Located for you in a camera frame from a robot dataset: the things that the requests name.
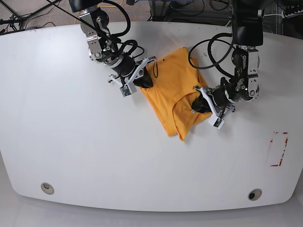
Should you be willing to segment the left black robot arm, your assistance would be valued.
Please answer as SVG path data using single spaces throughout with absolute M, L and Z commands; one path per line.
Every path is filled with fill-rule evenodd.
M 205 88 L 192 103 L 192 109 L 199 113 L 219 112 L 223 116 L 226 108 L 239 101 L 252 101 L 258 97 L 259 55 L 256 47 L 263 44 L 263 11 L 261 0 L 231 0 L 232 32 L 219 33 L 207 40 L 207 53 L 211 61 L 209 68 L 215 67 L 223 77 L 220 85 Z M 227 53 L 216 61 L 212 45 L 223 37 L 232 41 Z

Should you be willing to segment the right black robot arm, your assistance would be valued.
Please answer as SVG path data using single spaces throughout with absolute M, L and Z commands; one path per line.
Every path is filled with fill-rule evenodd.
M 126 29 L 120 33 L 111 33 L 108 24 L 109 16 L 98 4 L 101 0 L 71 0 L 69 5 L 72 12 L 79 12 L 77 18 L 80 26 L 87 37 L 90 58 L 98 63 L 103 63 L 110 67 L 116 75 L 115 79 L 120 79 L 122 87 L 130 79 L 133 84 L 141 88 L 153 87 L 153 81 L 143 66 L 144 60 L 136 61 L 132 56 L 139 47 L 136 40 L 121 41 L 120 37 L 126 35 L 131 28 L 131 21 L 127 12 L 117 3 L 105 0 L 106 4 L 117 7 L 126 19 Z

